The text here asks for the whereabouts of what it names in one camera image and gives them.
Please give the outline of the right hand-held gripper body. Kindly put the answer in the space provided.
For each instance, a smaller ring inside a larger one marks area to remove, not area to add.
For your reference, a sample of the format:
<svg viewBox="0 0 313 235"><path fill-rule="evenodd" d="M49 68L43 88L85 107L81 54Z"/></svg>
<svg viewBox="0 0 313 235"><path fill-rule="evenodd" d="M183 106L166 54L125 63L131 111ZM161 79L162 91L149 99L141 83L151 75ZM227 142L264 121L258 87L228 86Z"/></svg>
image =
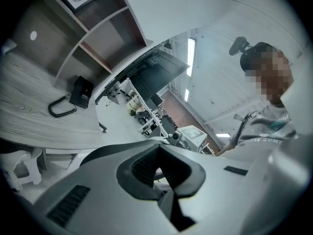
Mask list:
<svg viewBox="0 0 313 235"><path fill-rule="evenodd" d="M190 125L178 128L171 135L171 144L189 151L201 153L206 145L207 134L197 127Z"/></svg>

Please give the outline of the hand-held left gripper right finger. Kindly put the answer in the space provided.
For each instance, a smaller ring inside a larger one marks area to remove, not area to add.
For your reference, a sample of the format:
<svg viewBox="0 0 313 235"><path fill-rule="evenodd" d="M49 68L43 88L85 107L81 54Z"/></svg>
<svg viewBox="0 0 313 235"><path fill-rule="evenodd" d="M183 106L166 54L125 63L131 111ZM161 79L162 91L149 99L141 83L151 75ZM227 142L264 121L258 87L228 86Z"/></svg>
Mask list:
<svg viewBox="0 0 313 235"><path fill-rule="evenodd" d="M164 196L182 215L159 226L161 235L254 235L258 162L245 163L160 145L164 162L188 178Z"/></svg>

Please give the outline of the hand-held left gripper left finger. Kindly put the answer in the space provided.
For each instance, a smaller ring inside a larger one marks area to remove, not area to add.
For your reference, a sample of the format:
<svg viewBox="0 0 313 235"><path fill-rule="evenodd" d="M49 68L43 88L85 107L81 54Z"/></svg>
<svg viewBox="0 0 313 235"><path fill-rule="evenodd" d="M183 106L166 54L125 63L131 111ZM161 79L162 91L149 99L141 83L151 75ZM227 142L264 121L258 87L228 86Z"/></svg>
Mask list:
<svg viewBox="0 0 313 235"><path fill-rule="evenodd" d="M174 235L155 200L137 199L119 184L118 167L156 141L101 148L91 160L51 186L34 204L36 221L52 235Z"/></svg>

